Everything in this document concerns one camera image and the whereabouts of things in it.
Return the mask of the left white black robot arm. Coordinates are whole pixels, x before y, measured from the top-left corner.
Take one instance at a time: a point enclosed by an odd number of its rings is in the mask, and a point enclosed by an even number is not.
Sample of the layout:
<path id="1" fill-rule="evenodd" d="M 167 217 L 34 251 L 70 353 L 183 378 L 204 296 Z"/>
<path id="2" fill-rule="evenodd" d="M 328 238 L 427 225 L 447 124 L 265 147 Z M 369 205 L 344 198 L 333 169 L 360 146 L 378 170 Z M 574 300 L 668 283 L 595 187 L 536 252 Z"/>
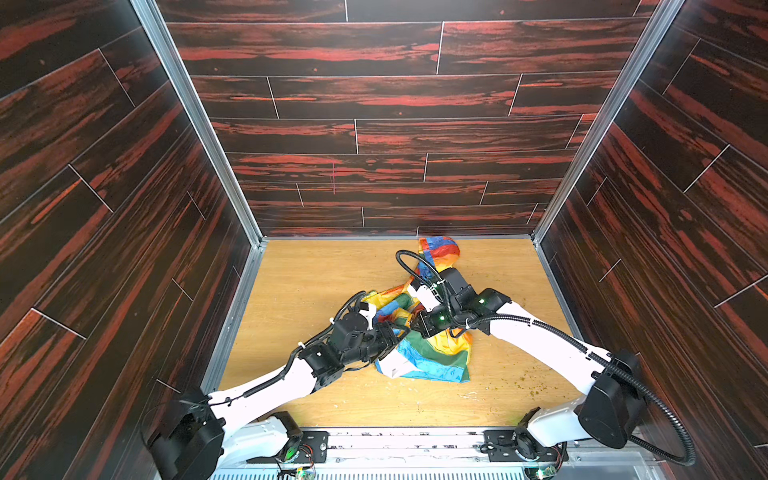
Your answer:
<path id="1" fill-rule="evenodd" d="M 144 440 L 162 479 L 208 479 L 236 448 L 231 439 L 251 421 L 338 380 L 353 363 L 372 364 L 410 332 L 391 322 L 348 313 L 297 346 L 280 369 L 210 394 L 195 388 L 169 402 Z"/>

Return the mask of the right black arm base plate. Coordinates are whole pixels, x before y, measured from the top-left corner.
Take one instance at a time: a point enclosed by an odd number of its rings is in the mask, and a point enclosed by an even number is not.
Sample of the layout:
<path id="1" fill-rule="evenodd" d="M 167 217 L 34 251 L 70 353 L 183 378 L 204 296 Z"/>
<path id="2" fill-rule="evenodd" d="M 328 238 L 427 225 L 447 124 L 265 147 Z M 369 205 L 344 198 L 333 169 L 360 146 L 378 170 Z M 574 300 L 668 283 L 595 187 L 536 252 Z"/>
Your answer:
<path id="1" fill-rule="evenodd" d="M 491 462 L 558 463 L 569 459 L 564 444 L 544 447 L 530 435 L 515 430 L 485 430 L 479 447 Z"/>

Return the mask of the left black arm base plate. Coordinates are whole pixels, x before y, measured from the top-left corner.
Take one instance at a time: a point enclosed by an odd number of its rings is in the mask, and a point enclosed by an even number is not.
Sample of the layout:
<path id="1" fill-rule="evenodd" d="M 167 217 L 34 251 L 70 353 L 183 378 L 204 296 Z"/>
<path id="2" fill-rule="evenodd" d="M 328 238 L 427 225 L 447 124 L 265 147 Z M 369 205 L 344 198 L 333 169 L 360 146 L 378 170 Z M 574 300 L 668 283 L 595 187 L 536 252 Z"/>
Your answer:
<path id="1" fill-rule="evenodd" d="M 248 464 L 323 464 L 327 459 L 330 433 L 324 430 L 304 430 L 299 440 L 291 439 L 273 456 L 251 457 Z"/>

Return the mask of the multicoloured patchwork jacket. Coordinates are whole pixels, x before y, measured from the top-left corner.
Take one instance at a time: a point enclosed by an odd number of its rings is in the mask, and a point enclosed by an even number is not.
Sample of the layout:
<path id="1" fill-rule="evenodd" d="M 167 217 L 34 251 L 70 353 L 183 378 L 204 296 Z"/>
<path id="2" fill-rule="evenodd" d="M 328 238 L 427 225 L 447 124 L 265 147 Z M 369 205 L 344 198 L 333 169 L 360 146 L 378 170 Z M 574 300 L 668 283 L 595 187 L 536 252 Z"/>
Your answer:
<path id="1" fill-rule="evenodd" d="M 450 237 L 433 236 L 419 240 L 418 255 L 438 271 L 443 271 L 459 259 L 458 244 Z M 416 297 L 418 280 L 414 276 L 402 285 L 383 292 L 370 292 L 364 301 L 376 308 L 374 320 L 411 327 L 416 315 L 425 311 Z M 376 370 L 390 379 L 467 383 L 470 381 L 469 361 L 472 338 L 468 333 L 443 331 L 430 338 L 410 332 L 396 349 L 376 363 Z"/>

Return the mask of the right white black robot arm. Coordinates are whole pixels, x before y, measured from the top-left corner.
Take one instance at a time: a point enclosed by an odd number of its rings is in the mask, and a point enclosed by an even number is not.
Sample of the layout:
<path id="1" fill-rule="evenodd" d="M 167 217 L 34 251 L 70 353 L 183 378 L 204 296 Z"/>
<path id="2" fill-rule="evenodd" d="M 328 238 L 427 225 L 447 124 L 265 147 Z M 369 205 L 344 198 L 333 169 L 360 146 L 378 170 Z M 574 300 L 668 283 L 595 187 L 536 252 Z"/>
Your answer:
<path id="1" fill-rule="evenodd" d="M 412 322 L 423 337 L 478 330 L 523 350 L 580 392 L 575 400 L 534 408 L 523 417 L 514 433 L 519 456 L 540 460 L 545 450 L 575 440 L 592 439 L 613 449 L 632 441 L 650 399 L 632 355 L 578 340 L 495 289 L 476 292 L 454 268 L 431 284 L 417 281 L 408 291 L 424 308 Z"/>

